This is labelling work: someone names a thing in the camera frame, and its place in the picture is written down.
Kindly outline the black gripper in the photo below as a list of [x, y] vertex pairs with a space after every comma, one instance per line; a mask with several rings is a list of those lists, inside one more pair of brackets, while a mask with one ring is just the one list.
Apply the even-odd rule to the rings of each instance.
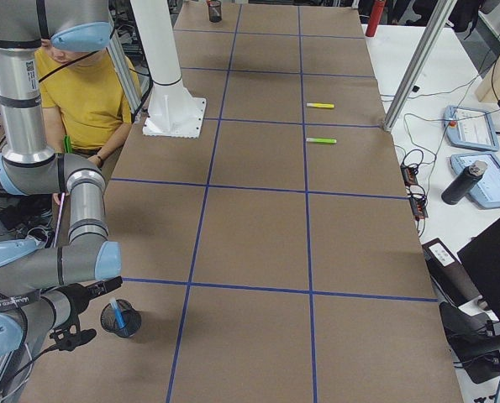
[[109, 280], [99, 280], [90, 285], [80, 284], [67, 285], [62, 288], [62, 293], [70, 303], [70, 314], [68, 319], [62, 324], [63, 329], [70, 329], [72, 326], [80, 326], [79, 315], [89, 306], [94, 296], [103, 296], [117, 290], [123, 284], [121, 276]]

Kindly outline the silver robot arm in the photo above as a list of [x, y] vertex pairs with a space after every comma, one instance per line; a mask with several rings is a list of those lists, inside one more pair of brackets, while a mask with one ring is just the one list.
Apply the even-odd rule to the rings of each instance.
[[91, 53], [112, 33], [104, 1], [0, 1], [0, 184], [18, 198], [16, 239], [0, 242], [0, 401], [18, 398], [45, 349], [71, 351], [96, 336], [79, 316], [121, 285], [108, 240], [102, 172], [48, 145], [34, 54], [43, 39]]

